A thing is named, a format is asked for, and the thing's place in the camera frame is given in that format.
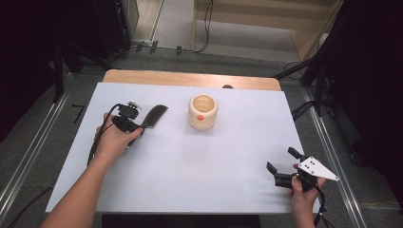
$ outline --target wooden panel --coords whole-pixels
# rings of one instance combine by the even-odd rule
[[[291,36],[293,37],[299,59],[304,61],[312,52],[314,52],[313,48],[317,47],[317,43],[322,37],[323,33],[331,29],[341,5],[342,2],[334,2],[334,4],[328,8],[327,20],[312,23],[309,30],[291,31]]]
[[[196,20],[204,20],[209,2],[209,0],[195,0],[193,48]],[[289,29],[298,56],[303,61],[308,58],[323,33],[330,29],[341,4],[341,0],[220,0],[214,2],[211,20]]]
[[[273,78],[151,70],[111,69],[106,73],[103,82],[201,87],[223,87],[225,85],[231,85],[233,88],[281,91],[278,80]]]
[[[207,0],[196,0],[196,19],[204,20]],[[329,20],[329,9],[339,0],[220,0],[214,2],[212,21],[278,29],[314,31],[313,23]]]

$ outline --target cable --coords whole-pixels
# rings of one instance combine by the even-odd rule
[[[207,26],[206,21],[207,21],[208,10],[210,10],[210,16],[208,19],[208,26]],[[212,14],[213,14],[213,0],[211,0],[210,3],[208,4],[207,10],[205,11],[205,15],[204,15],[204,29],[205,29],[205,35],[206,35],[204,46],[200,50],[195,50],[195,53],[200,53],[208,47],[208,43],[210,42],[210,22],[211,22]]]
[[[323,194],[322,190],[319,188],[319,185],[317,184],[317,182],[312,183],[311,181],[309,181],[308,179],[305,179],[302,176],[299,176],[299,178],[300,178],[301,181],[304,181],[304,182],[310,184],[311,186],[313,186],[319,193],[320,206],[319,206],[319,211],[317,212],[317,216],[315,217],[315,220],[314,220],[315,227],[317,227],[317,225],[320,222],[320,219],[322,219],[323,223],[325,224],[325,226],[327,228],[330,228],[330,227],[335,228],[335,226],[332,223],[330,223],[330,221],[328,219],[323,217],[323,213],[326,212],[326,209],[325,209],[325,201],[326,200],[325,200],[325,195]]]
[[[302,104],[301,106],[297,107],[296,109],[291,111],[291,114],[293,116],[293,120],[294,122],[301,117],[309,108],[311,108],[312,106],[315,105],[325,105],[325,106],[331,106],[331,102],[327,101],[327,100],[321,100],[321,101],[309,101],[306,102],[304,104]]]
[[[97,150],[98,143],[99,143],[99,141],[101,139],[102,134],[104,134],[104,132],[113,125],[113,124],[109,125],[104,130],[104,127],[106,125],[107,119],[109,119],[109,117],[112,114],[113,110],[115,110],[115,108],[118,107],[118,106],[123,106],[123,105],[122,104],[114,105],[112,108],[110,108],[109,112],[107,113],[106,117],[104,118],[104,122],[102,123],[102,125],[100,127],[100,130],[98,131],[97,135],[95,136],[94,143],[91,146],[91,150],[90,150],[89,156],[88,156],[88,162],[87,162],[86,165],[89,165],[89,162],[91,162],[91,160],[94,158],[95,151]]]

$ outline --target black cable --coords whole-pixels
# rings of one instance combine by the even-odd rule
[[[88,156],[88,162],[86,163],[86,165],[89,165],[89,162],[91,162],[91,160],[94,158],[95,155],[95,151],[97,150],[98,147],[98,143],[101,139],[101,135],[108,129],[110,128],[113,124],[109,125],[105,130],[104,127],[106,125],[107,119],[109,119],[110,115],[112,114],[113,110],[115,110],[116,107],[118,106],[123,106],[122,104],[116,104],[114,105],[112,108],[110,108],[109,112],[107,113],[104,122],[102,123],[100,130],[98,131],[97,135],[95,136],[94,139],[94,143],[91,146],[91,150],[89,152],[89,156]]]
[[[204,15],[204,29],[205,29],[205,42],[204,42],[204,46],[200,49],[200,50],[195,50],[195,53],[200,53],[202,51],[204,51],[207,47],[208,47],[208,43],[210,42],[210,22],[211,22],[211,15],[213,14],[213,0],[210,1],[210,3],[208,4],[207,10],[205,11],[205,15]],[[210,16],[208,19],[208,26],[207,26],[207,14],[208,14],[208,10],[210,10]]]

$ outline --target gray floor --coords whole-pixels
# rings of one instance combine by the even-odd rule
[[[165,7],[167,9],[169,9],[168,3],[170,2],[178,4],[174,0],[165,0]],[[160,40],[161,45],[166,42],[166,45],[170,46],[169,42],[174,44],[184,39],[176,39],[173,36],[164,38],[163,28],[162,24],[160,24],[156,34],[156,38]],[[137,53],[129,52],[124,54],[112,65],[116,68],[124,69],[153,69],[270,77],[282,72],[286,63],[295,61],[295,56],[297,56],[292,50],[293,47],[283,44],[275,47],[275,44],[271,44],[274,46],[274,50],[285,50],[283,55],[270,54],[269,57],[271,59],[266,59],[246,54],[245,58],[242,58],[241,56],[230,54],[232,51],[231,46],[225,50],[225,46],[223,45],[219,50],[218,47],[214,46],[218,41],[216,42],[215,39],[212,39],[212,42],[213,45],[210,46],[207,52],[213,54],[183,53],[180,56],[176,56],[175,52],[169,50],[158,50],[155,54],[148,54],[145,49]],[[235,43],[242,44],[242,40],[239,39],[238,41],[234,41],[234,43],[228,41],[227,44],[234,45]],[[254,53],[253,48],[249,49],[251,50],[244,52]],[[294,57],[288,56],[288,52],[292,53],[291,55],[294,55]],[[104,74],[105,72],[98,66],[86,66],[81,75],[74,76],[75,82],[71,87],[66,103],[48,134],[22,188],[11,205],[4,222],[0,223],[1,227],[7,227],[30,200],[56,181],[81,121],[80,119],[78,123],[73,123],[79,110],[72,105],[87,105],[96,84],[102,81]],[[297,78],[299,74],[296,73],[292,77]],[[305,102],[302,88],[297,85],[297,81],[285,78],[280,83],[281,88],[287,96],[290,110]],[[14,127],[9,136],[0,144],[1,189],[4,189],[11,179],[14,170],[23,159],[30,142],[34,138],[37,129],[48,114],[52,97],[53,88],[38,99],[30,111]],[[341,160],[342,168],[352,185],[368,227],[402,227],[403,217],[398,214],[399,207],[385,178],[370,167],[353,165],[350,162],[348,146],[335,121],[327,115],[323,117],[323,121],[327,125],[329,135]],[[328,165],[329,162],[323,152],[323,146],[317,134],[317,129],[308,112],[296,121],[296,127],[305,153],[315,156]],[[323,190],[327,199],[325,217],[335,227],[354,227],[346,209],[346,201],[341,196],[337,184],[328,181]],[[38,227],[46,217],[44,211],[49,196],[50,194],[47,193],[37,200],[19,219],[16,227]],[[294,227],[290,215],[260,215],[260,222],[262,227]],[[185,219],[180,218],[175,218],[175,221],[171,221],[171,223],[175,224],[176,227],[193,227]],[[95,219],[94,227],[100,227],[99,215]]]

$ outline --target hand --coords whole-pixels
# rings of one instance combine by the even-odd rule
[[[143,132],[142,128],[138,128],[131,133],[125,133],[116,127],[113,122],[113,115],[110,115],[104,126],[104,133],[101,135],[97,151],[94,159],[103,159],[113,162],[126,149],[128,143],[140,137]],[[100,126],[97,127],[97,134],[100,131]]]
[[[317,185],[319,188],[322,187],[326,179],[317,178]],[[299,222],[311,225],[314,224],[314,218],[312,214],[312,209],[314,207],[315,200],[317,199],[317,190],[312,188],[307,192],[302,191],[302,184],[297,178],[297,176],[293,176],[292,178],[293,189],[290,190],[290,195],[292,195],[291,199],[291,208],[294,218]]]

